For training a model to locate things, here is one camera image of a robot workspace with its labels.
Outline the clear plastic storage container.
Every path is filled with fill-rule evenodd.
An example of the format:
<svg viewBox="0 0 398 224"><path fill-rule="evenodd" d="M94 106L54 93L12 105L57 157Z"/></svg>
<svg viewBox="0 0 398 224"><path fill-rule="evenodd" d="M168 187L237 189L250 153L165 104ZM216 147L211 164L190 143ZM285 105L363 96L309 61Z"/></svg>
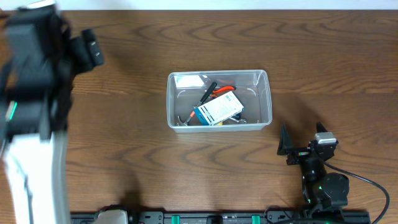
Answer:
<svg viewBox="0 0 398 224"><path fill-rule="evenodd" d="M167 122L177 133L261 130L272 122L267 73L173 72L167 82Z"/></svg>

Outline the red handled pliers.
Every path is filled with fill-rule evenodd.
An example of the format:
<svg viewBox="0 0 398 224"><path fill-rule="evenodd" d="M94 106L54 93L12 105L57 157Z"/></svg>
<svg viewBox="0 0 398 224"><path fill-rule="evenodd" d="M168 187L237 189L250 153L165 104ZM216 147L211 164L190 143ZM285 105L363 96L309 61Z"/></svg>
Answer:
<svg viewBox="0 0 398 224"><path fill-rule="evenodd" d="M220 95L222 95L222 94L224 94L226 92L235 91L235 90L236 90L235 86L223 86L223 87L221 87L219 89L213 90L213 92L211 94L211 97L214 99L214 98L217 98L217 97L219 97Z"/></svg>

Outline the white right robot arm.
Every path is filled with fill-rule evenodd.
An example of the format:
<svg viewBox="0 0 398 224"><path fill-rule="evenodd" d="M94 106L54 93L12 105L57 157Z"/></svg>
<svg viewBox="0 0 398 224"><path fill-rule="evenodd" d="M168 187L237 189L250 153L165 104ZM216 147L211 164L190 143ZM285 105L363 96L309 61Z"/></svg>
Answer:
<svg viewBox="0 0 398 224"><path fill-rule="evenodd" d="M288 166L300 166L303 196L314 210L339 209L348 204L349 178L325 169L337 145L334 134L317 123L314 139L305 147L295 147L287 126L282 125L277 155L286 156Z"/></svg>

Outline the teal white product box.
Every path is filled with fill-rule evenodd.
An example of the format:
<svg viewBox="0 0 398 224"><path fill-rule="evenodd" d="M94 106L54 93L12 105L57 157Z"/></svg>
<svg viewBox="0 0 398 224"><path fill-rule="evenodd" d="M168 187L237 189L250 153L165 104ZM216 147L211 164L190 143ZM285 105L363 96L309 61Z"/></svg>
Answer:
<svg viewBox="0 0 398 224"><path fill-rule="evenodd" d="M229 91L195 109L195 115L202 125L214 126L244 110L236 95Z"/></svg>

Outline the small hammer black handle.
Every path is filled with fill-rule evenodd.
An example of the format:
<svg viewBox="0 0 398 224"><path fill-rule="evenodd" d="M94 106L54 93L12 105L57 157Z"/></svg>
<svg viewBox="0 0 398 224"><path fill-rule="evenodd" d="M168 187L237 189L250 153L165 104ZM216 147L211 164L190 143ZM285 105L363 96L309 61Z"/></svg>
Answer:
<svg viewBox="0 0 398 224"><path fill-rule="evenodd" d="M193 107L192 112L190 113L190 115L188 116L188 118L185 121L182 121L181 117L178 115L178 125L179 126L188 126L189 122L191 121L191 119L194 117L195 115L195 109L199 106L201 106L202 104L205 103L205 101L207 100L207 98L213 93L213 91L215 90L217 86L217 82L213 82L209 88L207 89L207 91L205 92L205 94L202 96L201 100L198 102L198 104L196 106Z"/></svg>

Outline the silver offset ring wrench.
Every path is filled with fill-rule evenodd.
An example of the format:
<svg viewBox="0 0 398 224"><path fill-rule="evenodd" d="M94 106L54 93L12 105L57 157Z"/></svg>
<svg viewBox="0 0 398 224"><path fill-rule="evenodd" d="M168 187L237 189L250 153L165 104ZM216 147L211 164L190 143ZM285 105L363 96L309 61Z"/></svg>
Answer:
<svg viewBox="0 0 398 224"><path fill-rule="evenodd" d="M247 121L244 118L241 118L239 116L231 116L231 117L229 117L229 119L231 121L234 121L234 122L239 123L239 124L246 124L247 123Z"/></svg>

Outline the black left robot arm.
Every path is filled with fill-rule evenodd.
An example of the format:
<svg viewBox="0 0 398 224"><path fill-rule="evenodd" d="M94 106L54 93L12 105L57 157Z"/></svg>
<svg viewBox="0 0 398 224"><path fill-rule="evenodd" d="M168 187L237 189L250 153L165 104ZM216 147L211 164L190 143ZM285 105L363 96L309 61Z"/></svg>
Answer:
<svg viewBox="0 0 398 224"><path fill-rule="evenodd" d="M18 223L70 223L68 114L75 77L104 63L92 29L72 37L55 1L5 22L12 56L1 69L1 158Z"/></svg>

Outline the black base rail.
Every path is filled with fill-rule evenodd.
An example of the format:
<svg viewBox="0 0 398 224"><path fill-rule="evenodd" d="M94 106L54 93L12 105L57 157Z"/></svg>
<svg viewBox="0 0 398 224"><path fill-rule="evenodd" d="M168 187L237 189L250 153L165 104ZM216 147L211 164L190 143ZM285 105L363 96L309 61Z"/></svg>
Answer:
<svg viewBox="0 0 398 224"><path fill-rule="evenodd" d="M308 216L303 211L270 207L265 212L135 212L126 210L128 224L273 224L273 223L359 223L371 222L368 212L337 210L315 212Z"/></svg>

